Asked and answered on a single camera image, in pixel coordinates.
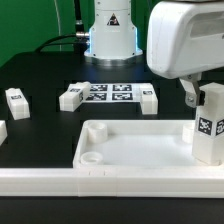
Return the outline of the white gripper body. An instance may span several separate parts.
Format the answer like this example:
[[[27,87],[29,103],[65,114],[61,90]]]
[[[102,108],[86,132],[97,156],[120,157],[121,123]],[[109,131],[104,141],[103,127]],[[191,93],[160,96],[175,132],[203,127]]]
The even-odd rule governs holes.
[[[147,36],[151,71],[173,79],[224,66],[224,1],[161,1]]]

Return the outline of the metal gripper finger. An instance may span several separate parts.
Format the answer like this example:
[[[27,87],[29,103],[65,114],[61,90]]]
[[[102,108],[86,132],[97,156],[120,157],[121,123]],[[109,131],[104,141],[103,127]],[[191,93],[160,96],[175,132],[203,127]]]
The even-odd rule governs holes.
[[[205,92],[199,88],[201,73],[194,73],[180,78],[180,82],[186,92],[185,103],[192,108],[204,105]]]

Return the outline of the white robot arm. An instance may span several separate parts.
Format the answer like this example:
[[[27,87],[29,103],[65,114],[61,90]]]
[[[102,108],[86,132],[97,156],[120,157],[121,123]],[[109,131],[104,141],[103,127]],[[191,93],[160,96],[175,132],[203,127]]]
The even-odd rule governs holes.
[[[119,66],[144,54],[150,70],[178,78],[190,107],[204,103],[198,81],[204,71],[224,67],[224,0],[165,0],[154,6],[147,48],[138,48],[131,21],[131,0],[94,0],[95,22],[89,30],[85,58]]]

